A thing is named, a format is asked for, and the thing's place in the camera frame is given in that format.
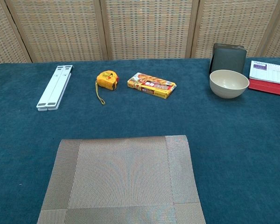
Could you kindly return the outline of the grey woven placemat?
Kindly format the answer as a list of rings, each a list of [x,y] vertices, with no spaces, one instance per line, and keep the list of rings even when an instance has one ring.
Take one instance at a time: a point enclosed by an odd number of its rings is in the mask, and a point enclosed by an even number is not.
[[[206,224],[187,137],[62,140],[37,224]]]

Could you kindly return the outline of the beige bowl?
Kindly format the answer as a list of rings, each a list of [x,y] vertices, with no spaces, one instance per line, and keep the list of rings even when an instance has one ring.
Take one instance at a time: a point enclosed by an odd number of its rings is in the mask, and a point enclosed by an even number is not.
[[[232,70],[216,70],[210,73],[209,80],[212,92],[226,99],[240,96],[250,84],[246,76]]]

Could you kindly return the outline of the yellow food package box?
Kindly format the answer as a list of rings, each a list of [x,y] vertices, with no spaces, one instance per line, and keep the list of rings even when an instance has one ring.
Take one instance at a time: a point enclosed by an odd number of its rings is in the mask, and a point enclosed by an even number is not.
[[[168,98],[177,87],[174,82],[140,72],[136,73],[127,81],[127,86],[164,99]]]

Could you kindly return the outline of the yellow tape measure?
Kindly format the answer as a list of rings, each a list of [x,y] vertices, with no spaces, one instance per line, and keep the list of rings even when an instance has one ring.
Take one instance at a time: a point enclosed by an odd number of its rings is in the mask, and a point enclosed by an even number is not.
[[[96,90],[96,95],[102,105],[105,104],[105,101],[99,96],[98,87],[100,86],[105,89],[109,89],[113,91],[117,88],[118,82],[119,82],[119,76],[115,71],[112,70],[103,71],[97,76],[95,82],[95,90]]]

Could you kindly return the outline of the woven wooden folding screen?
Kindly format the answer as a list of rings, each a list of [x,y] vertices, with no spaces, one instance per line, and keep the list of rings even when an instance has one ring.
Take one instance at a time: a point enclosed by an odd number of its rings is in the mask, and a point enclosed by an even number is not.
[[[280,57],[280,0],[0,0],[0,63]]]

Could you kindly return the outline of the white folding laptop stand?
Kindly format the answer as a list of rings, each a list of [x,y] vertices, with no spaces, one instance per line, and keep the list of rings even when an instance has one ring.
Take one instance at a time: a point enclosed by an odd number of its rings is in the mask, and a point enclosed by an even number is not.
[[[57,110],[71,76],[73,65],[59,65],[54,71],[36,108],[38,111]]]

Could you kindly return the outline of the blue felt table cover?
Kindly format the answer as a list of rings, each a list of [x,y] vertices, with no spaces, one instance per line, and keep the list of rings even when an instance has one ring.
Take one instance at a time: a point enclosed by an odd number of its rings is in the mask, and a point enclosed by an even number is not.
[[[186,135],[209,224],[280,224],[280,96],[216,96],[208,59],[73,62],[55,111],[36,108],[57,62],[0,64],[0,224],[35,224],[62,139]],[[98,87],[112,70],[115,90]],[[136,73],[174,82],[168,98],[127,86]]]

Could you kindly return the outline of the black cube box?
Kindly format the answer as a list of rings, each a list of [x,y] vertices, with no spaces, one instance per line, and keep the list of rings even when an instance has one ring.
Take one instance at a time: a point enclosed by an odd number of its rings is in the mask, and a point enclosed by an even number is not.
[[[247,50],[241,45],[214,43],[209,74],[216,70],[243,73]]]

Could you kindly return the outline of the white and red desk calendar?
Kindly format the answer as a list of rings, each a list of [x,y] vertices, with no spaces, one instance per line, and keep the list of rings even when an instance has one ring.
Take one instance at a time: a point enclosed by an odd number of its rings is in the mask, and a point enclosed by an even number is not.
[[[251,61],[249,89],[280,95],[280,65]]]

